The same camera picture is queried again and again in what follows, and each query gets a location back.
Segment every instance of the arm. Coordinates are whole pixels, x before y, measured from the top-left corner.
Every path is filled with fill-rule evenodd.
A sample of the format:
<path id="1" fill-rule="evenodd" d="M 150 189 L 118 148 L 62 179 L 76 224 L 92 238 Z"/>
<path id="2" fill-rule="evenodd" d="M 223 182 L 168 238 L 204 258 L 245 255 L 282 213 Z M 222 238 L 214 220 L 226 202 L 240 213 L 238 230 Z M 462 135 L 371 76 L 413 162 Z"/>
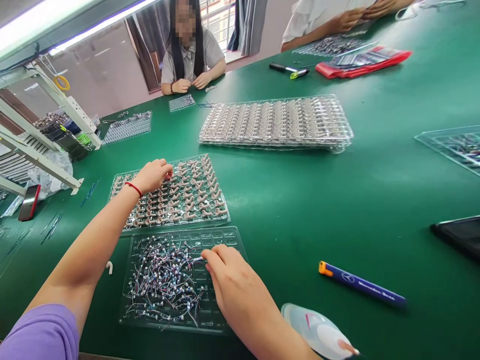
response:
<path id="1" fill-rule="evenodd" d="M 173 92 L 176 94 L 184 94 L 189 90 L 189 87 L 191 85 L 192 84 L 190 83 L 190 81 L 185 79 L 180 79 L 174 82 L 171 85 L 171 87 L 170 87 L 170 82 L 162 82 L 160 84 L 160 89 L 163 95 L 172 95 Z"/>
<path id="2" fill-rule="evenodd" d="M 173 92 L 170 91 L 170 83 L 169 82 L 162 82 L 160 84 L 160 90 L 163 95 L 172 95 Z"/>
<path id="3" fill-rule="evenodd" d="M 389 14 L 396 13 L 402 9 L 408 8 L 415 0 L 396 0 L 395 4 L 390 9 Z"/>
<path id="4" fill-rule="evenodd" d="M 323 25 L 317 27 L 312 32 L 308 33 L 307 35 L 296 37 L 293 40 L 284 42 L 281 45 L 280 51 L 283 53 L 285 51 L 292 50 L 292 49 L 301 47 L 303 45 L 310 44 L 314 41 L 320 40 L 326 37 L 327 35 L 331 34 L 330 27 L 331 27 L 331 24 L 329 22 L 326 22 Z"/>
<path id="5" fill-rule="evenodd" d="M 208 30 L 203 30 L 203 46 L 205 48 L 205 64 L 210 71 L 202 72 L 191 84 L 198 90 L 202 90 L 211 81 L 225 74 L 227 63 L 225 55 L 220 49 L 220 45 L 213 34 Z"/>
<path id="6" fill-rule="evenodd" d="M 414 0 L 377 0 L 363 14 L 363 19 L 373 20 L 390 14 L 395 14 L 399 10 L 409 7 Z"/>
<path id="7" fill-rule="evenodd" d="M 175 81 L 175 65 L 170 51 L 167 50 L 162 61 L 160 90 L 163 95 L 172 95 L 173 93 L 184 94 L 189 90 L 190 81 L 179 79 Z"/>
<path id="8" fill-rule="evenodd" d="M 358 23 L 365 10 L 366 9 L 364 7 L 361 7 L 345 11 L 344 13 L 333 17 L 328 22 L 317 27 L 315 30 L 308 33 L 307 35 L 294 37 L 292 40 L 284 42 L 281 45 L 280 51 L 284 52 L 294 48 L 298 48 L 311 42 L 320 40 L 328 35 L 349 32 L 350 29 Z"/>
<path id="9" fill-rule="evenodd" d="M 215 297 L 235 334 L 260 360 L 319 360 L 282 317 L 260 277 L 233 247 L 204 250 Z"/>
<path id="10" fill-rule="evenodd" d="M 155 160 L 131 183 L 144 194 L 157 189 L 164 177 L 170 179 L 171 173 L 165 159 Z M 124 186 L 72 243 L 25 312 L 44 304 L 64 305 L 75 316 L 81 335 L 95 287 L 139 198 L 133 187 Z"/>
<path id="11" fill-rule="evenodd" d="M 227 62 L 225 61 L 225 58 L 222 57 L 208 72 L 210 74 L 211 80 L 213 81 L 215 79 L 218 79 L 221 75 L 225 74 L 226 69 Z"/>

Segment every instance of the striped shirt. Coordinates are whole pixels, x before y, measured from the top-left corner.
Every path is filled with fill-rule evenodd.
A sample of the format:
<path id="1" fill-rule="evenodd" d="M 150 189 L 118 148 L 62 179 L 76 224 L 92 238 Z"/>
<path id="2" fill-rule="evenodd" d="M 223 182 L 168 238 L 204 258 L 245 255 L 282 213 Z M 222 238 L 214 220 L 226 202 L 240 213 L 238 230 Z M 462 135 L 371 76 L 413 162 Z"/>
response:
<path id="1" fill-rule="evenodd" d="M 193 44 L 185 50 L 183 46 L 180 45 L 181 56 L 183 57 L 183 66 L 185 69 L 184 79 L 189 82 L 193 82 L 197 76 L 194 73 L 195 65 L 195 41 Z M 207 71 L 213 68 L 225 55 L 220 49 L 220 45 L 217 40 L 214 38 L 214 35 L 208 29 L 203 29 L 203 59 L 205 65 L 203 66 L 203 71 Z M 173 83 L 177 81 L 175 75 L 175 66 L 174 60 L 169 50 L 166 51 L 165 56 L 163 57 L 163 68 L 161 69 L 161 82 L 162 83 Z"/>

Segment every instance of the yellow ring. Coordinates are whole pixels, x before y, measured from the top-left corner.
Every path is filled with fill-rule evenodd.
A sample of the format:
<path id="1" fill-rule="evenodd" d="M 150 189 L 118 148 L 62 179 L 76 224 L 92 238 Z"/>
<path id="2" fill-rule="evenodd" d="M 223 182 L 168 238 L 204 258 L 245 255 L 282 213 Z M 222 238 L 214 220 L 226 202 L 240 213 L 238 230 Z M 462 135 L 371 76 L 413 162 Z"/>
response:
<path id="1" fill-rule="evenodd" d="M 65 84 L 65 87 L 63 87 L 62 85 L 60 85 L 59 83 L 59 80 L 61 80 L 64 84 Z M 68 91 L 70 90 L 70 83 L 69 81 L 65 78 L 65 76 L 55 76 L 53 78 L 53 81 L 55 82 L 55 85 L 58 86 L 58 88 L 62 91 Z"/>

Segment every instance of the long black hair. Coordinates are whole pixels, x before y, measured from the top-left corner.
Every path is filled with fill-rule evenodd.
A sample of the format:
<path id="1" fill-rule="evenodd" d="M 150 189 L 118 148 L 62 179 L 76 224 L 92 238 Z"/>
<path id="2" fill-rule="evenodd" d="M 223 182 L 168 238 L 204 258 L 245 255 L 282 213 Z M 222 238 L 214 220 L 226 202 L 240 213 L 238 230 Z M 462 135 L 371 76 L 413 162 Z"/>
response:
<path id="1" fill-rule="evenodd" d="M 170 35 L 167 42 L 167 51 L 170 51 L 173 59 L 173 65 L 175 66 L 175 78 L 176 80 L 183 79 L 185 76 L 184 59 L 180 50 L 180 39 L 175 31 L 176 21 L 176 4 L 177 0 L 170 0 Z M 202 18 L 200 15 L 200 2 L 199 0 L 188 0 L 191 10 L 195 13 L 195 63 L 193 72 L 196 76 L 199 76 L 204 72 L 204 30 L 202 28 Z"/>

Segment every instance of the clear plastic tray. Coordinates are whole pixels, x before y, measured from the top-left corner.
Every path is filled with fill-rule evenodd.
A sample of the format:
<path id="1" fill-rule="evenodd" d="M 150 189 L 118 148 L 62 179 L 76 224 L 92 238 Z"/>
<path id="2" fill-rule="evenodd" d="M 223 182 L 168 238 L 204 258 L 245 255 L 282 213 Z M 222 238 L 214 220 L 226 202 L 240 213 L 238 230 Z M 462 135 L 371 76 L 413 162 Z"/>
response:
<path id="1" fill-rule="evenodd" d="M 344 149 L 354 134 L 335 95 L 215 104 L 201 144 Z"/>
<path id="2" fill-rule="evenodd" d="M 339 57 L 372 48 L 378 43 L 378 41 L 364 41 L 356 38 L 346 38 L 342 35 L 335 35 L 299 47 L 293 50 L 293 52 L 321 57 Z"/>
<path id="3" fill-rule="evenodd" d="M 152 112 L 147 111 L 134 114 L 125 120 L 114 122 L 103 139 L 102 145 L 116 143 L 120 140 L 132 138 L 137 135 L 149 133 L 152 127 Z"/>
<path id="4" fill-rule="evenodd" d="M 170 112 L 188 108 L 189 106 L 195 105 L 195 99 L 191 94 L 180 96 L 176 99 L 170 100 L 168 102 L 168 108 Z"/>
<path id="5" fill-rule="evenodd" d="M 415 139 L 480 175 L 480 125 L 422 132 Z"/>
<path id="6" fill-rule="evenodd" d="M 149 239 L 151 237 L 154 237 L 155 241 L 148 242 L 148 240 L 144 240 L 142 242 L 142 239 Z M 195 313 L 191 314 L 194 317 L 196 324 L 189 315 L 185 316 L 183 320 L 176 319 L 175 321 L 168 321 L 163 319 L 162 316 L 164 318 L 170 316 L 173 319 L 181 315 L 179 310 L 173 309 L 172 306 L 168 304 L 168 301 L 166 300 L 172 302 L 172 299 L 169 297 L 165 299 L 158 293 L 154 292 L 133 298 L 132 291 L 135 291 L 134 284 L 136 283 L 134 274 L 138 272 L 142 264 L 139 255 L 144 252 L 146 247 L 149 247 L 150 245 L 155 247 L 155 242 L 158 244 L 164 240 L 168 240 L 170 246 L 175 244 L 177 248 L 182 246 L 184 249 L 186 247 L 186 242 L 188 246 L 193 248 L 191 251 L 189 250 L 189 255 L 191 255 L 192 258 L 199 257 L 204 249 L 211 249 L 215 245 L 226 244 L 229 247 L 237 249 L 245 261 L 248 262 L 244 245 L 236 226 L 172 232 L 150 231 L 142 235 L 133 235 L 131 237 L 130 252 L 128 254 L 127 270 L 123 283 L 118 322 L 122 325 L 211 334 L 225 334 L 231 332 L 227 321 L 217 305 L 212 278 L 210 277 L 209 272 L 205 269 L 204 262 L 194 264 L 191 270 L 188 270 L 186 266 L 181 268 L 181 271 L 187 274 L 195 282 L 192 287 L 197 294 L 200 293 L 203 287 L 203 295 L 199 301 L 197 315 L 195 316 Z M 151 260 L 146 261 L 147 266 L 149 266 L 150 261 Z M 151 317 L 141 315 L 142 312 L 146 312 L 151 315 Z"/>
<path id="7" fill-rule="evenodd" d="M 145 194 L 132 210 L 123 231 L 166 226 L 198 228 L 230 222 L 227 202 L 208 154 L 176 160 L 170 164 L 173 166 L 173 181 L 164 181 L 161 190 Z M 122 189 L 125 182 L 131 181 L 138 172 L 139 170 L 135 170 L 115 175 L 107 203 Z M 192 181 L 201 186 L 197 188 Z M 156 208 L 159 205 L 159 193 L 162 195 L 159 202 L 160 207 L 163 207 L 161 209 Z M 195 214 L 195 217 L 186 219 L 186 213 L 190 216 Z"/>

